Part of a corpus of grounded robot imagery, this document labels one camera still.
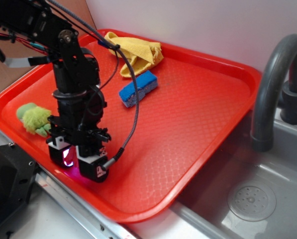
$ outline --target yellow cloth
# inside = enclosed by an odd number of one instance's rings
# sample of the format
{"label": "yellow cloth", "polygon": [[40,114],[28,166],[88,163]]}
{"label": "yellow cloth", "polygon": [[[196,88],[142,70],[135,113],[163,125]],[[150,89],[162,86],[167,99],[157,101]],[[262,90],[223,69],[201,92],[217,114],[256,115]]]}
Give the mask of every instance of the yellow cloth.
{"label": "yellow cloth", "polygon": [[[108,32],[105,39],[120,45],[121,51],[134,69],[135,76],[153,68],[164,59],[159,42],[149,42],[134,37],[118,37],[113,32]],[[126,64],[123,65],[120,74],[123,77],[131,77]]]}

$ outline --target green plush toy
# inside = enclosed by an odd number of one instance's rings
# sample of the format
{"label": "green plush toy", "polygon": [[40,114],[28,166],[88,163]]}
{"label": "green plush toy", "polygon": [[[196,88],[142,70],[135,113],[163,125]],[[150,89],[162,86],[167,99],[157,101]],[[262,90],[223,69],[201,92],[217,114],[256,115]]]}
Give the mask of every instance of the green plush toy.
{"label": "green plush toy", "polygon": [[28,103],[18,108],[16,115],[27,132],[37,133],[42,137],[47,137],[50,133],[51,125],[48,121],[48,117],[51,115],[50,110],[39,107],[35,103]]}

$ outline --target white wall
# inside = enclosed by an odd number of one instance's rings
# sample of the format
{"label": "white wall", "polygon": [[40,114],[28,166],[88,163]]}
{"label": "white wall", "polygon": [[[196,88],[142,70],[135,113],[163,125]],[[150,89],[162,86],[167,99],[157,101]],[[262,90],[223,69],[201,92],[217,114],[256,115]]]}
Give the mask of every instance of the white wall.
{"label": "white wall", "polygon": [[297,33],[297,0],[86,0],[98,29],[112,28],[263,71]]}

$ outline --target faucet spout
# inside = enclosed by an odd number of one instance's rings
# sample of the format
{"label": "faucet spout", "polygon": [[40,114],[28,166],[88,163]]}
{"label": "faucet spout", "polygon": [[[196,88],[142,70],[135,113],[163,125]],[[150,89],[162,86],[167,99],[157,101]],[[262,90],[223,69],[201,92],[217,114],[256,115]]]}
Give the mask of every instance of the faucet spout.
{"label": "faucet spout", "polygon": [[[288,72],[289,80],[284,83]],[[255,151],[265,152],[273,147],[273,122],[279,97],[284,108],[282,120],[297,124],[297,34],[279,42],[263,72],[250,132]]]}

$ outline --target sink basin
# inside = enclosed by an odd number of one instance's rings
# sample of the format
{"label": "sink basin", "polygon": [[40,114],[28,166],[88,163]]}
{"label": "sink basin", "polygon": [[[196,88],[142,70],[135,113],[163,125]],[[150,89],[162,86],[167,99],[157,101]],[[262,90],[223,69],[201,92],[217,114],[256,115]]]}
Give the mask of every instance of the sink basin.
{"label": "sink basin", "polygon": [[247,115],[178,197],[232,238],[297,238],[297,127],[275,120],[274,147],[254,152]]}

